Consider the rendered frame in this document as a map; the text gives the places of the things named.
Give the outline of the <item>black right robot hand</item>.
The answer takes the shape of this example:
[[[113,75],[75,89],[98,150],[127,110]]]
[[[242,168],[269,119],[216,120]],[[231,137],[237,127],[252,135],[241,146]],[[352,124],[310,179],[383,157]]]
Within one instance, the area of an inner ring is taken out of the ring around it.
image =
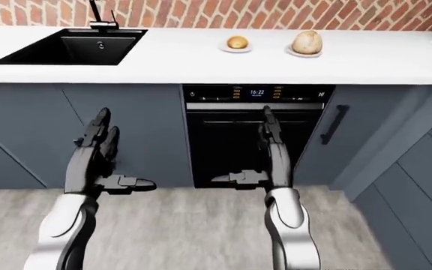
[[[266,156],[268,170],[242,170],[215,177],[211,182],[227,183],[235,189],[264,188],[266,192],[277,188],[291,188],[293,173],[287,146],[282,140],[281,126],[268,105],[262,109],[264,120],[259,124],[259,150]]]

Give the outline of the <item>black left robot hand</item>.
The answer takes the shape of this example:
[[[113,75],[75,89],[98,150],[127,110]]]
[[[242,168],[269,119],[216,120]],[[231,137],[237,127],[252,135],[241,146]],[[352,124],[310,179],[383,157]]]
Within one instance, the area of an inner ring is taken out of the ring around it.
[[[76,148],[67,165],[64,192],[98,198],[101,193],[129,195],[154,191],[157,185],[148,179],[115,175],[120,130],[110,127],[111,112],[104,107],[74,140]]]

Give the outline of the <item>black built-in oven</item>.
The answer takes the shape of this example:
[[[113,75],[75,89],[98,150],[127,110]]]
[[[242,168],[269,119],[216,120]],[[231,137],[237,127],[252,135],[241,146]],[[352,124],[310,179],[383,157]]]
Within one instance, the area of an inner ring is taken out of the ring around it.
[[[217,178],[269,169],[258,131],[264,107],[279,121],[296,164],[334,90],[334,85],[183,85],[194,186],[228,188],[230,183]]]

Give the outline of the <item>grey base cabinet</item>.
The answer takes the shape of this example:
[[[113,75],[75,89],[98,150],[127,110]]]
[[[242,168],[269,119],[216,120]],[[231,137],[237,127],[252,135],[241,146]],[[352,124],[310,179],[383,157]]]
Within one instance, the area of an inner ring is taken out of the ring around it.
[[[103,108],[120,130],[116,172],[159,188],[192,186],[177,85],[0,83],[0,143],[51,188],[74,140]]]

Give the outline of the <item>white plate under loaf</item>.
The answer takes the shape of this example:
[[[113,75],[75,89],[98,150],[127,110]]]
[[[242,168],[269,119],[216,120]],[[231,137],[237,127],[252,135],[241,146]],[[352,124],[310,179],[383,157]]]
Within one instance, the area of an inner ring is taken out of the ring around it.
[[[312,54],[298,53],[293,50],[291,44],[288,44],[284,47],[284,52],[288,53],[291,56],[296,56],[299,58],[318,58],[323,54],[323,51],[319,51],[318,53],[312,53]]]

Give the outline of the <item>small white plate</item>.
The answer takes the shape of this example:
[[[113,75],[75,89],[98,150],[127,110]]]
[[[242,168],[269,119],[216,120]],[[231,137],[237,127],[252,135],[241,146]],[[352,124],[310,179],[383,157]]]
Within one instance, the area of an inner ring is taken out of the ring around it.
[[[253,50],[251,44],[248,44],[245,48],[242,49],[233,49],[232,47],[227,45],[226,41],[220,42],[217,46],[220,51],[224,51],[226,53],[249,53]]]

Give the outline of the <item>large oval bread loaf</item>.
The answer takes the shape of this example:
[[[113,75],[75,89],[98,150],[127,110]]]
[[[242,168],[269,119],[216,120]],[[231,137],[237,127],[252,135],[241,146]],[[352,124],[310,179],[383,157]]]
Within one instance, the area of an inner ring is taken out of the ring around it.
[[[292,42],[292,50],[296,53],[313,55],[323,49],[323,39],[316,31],[303,31]]]

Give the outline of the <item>grey corner cabinet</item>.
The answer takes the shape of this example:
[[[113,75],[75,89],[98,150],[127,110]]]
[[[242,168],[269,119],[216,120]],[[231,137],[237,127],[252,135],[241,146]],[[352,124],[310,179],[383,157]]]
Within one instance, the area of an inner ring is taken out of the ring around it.
[[[432,85],[339,85],[295,182],[324,270],[432,270]]]

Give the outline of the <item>black kitchen sink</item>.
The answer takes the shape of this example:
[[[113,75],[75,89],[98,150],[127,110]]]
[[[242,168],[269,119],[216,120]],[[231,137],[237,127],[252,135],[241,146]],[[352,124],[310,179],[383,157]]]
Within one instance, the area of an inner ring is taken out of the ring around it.
[[[0,58],[0,65],[116,66],[146,32],[145,29],[64,28]]]

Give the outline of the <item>small round bread roll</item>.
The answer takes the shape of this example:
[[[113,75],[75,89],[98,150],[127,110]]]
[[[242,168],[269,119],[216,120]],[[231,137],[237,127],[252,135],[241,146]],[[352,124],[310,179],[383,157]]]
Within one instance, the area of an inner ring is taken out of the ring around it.
[[[248,40],[245,37],[239,35],[230,37],[226,41],[226,43],[229,47],[232,47],[233,49],[242,49],[249,44]]]

